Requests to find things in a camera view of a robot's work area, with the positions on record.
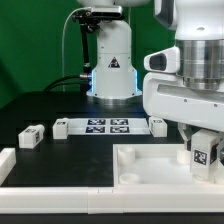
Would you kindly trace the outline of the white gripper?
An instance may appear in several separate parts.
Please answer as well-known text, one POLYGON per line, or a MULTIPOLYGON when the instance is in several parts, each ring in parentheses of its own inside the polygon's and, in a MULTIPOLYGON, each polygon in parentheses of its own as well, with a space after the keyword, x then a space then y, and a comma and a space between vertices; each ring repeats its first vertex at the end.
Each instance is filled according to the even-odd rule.
MULTIPOLYGON (((190 125, 224 132, 224 83, 220 91, 193 90, 175 75, 149 72, 143 81, 143 107, 149 116, 178 122, 187 151, 193 135, 190 125)), ((221 157, 224 137, 216 149, 221 157)))

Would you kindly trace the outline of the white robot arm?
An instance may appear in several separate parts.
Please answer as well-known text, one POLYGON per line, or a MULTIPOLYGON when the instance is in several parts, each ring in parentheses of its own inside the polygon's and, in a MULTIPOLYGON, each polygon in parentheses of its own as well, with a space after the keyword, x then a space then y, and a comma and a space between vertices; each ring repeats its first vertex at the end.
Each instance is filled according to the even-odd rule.
MULTIPOLYGON (((138 93, 131 64, 131 29, 112 18, 126 0, 80 0, 100 21, 99 59, 88 95, 110 101, 127 100, 138 93)), ((167 48, 155 30, 161 48, 144 58, 143 107, 150 116, 224 132, 224 0, 133 0, 154 2, 154 16, 175 32, 167 48)))

